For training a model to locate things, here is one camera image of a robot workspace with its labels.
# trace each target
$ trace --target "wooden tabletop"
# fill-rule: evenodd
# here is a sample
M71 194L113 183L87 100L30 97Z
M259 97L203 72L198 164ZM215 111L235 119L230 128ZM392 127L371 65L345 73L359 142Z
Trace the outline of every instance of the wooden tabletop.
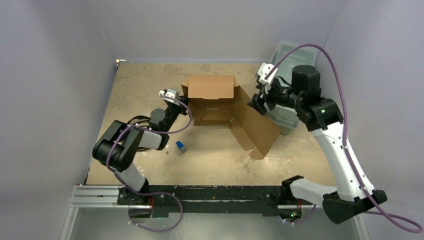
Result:
M114 120L127 122L136 115L149 116L166 104L160 90L181 89L189 74L234 75L245 92L257 90L255 72L259 64L156 64L121 63L107 105L99 137ZM176 120L171 128L183 127L187 116ZM181 153L176 145L187 148ZM170 135L162 151L138 152L134 163L153 185L280 185L282 180L302 175L310 181L335 185L325 156L304 124L290 135L280 135L262 160L249 157L227 127L190 126ZM97 160L91 163L88 185L117 185L115 177Z

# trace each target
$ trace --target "open cardboard box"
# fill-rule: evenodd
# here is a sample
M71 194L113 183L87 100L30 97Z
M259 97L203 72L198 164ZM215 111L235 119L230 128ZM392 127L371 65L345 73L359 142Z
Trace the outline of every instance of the open cardboard box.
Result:
M190 75L182 84L195 126L228 127L252 159L263 159L280 134L274 122L247 103L251 100L233 75Z

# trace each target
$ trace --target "clear plastic container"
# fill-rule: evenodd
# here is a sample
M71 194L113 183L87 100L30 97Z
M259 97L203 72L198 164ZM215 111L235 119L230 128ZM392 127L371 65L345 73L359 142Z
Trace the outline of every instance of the clear plastic container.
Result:
M298 45L284 40L279 41L274 53L271 55L269 63L275 65L286 53ZM299 65L315 66L317 54L318 51L312 47L303 47L294 51L278 66L275 76L280 76L291 84L293 68ZM282 135L290 134L300 125L297 113L292 108L277 105L274 110L267 111L266 116L280 126Z

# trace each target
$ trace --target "translucent storage bin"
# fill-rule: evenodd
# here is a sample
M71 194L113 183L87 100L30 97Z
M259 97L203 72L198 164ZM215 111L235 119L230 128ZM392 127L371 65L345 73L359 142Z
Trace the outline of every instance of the translucent storage bin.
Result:
M286 53L298 45L284 40L279 41L269 63L275 65ZM291 84L292 69L299 65L315 66L317 54L318 51L312 47L303 47L294 51L278 66L275 76L280 76ZM281 80L279 82L282 86L287 87ZM274 110L267 111L266 116L280 126L282 135L290 134L300 125L297 113L292 108L276 106Z

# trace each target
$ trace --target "cardboard box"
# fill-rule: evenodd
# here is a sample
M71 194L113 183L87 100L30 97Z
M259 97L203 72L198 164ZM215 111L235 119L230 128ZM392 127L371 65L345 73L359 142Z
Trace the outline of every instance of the cardboard box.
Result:
M225 126L252 159L263 159L280 128L247 105L251 98L233 75L190 75L182 84L195 126Z

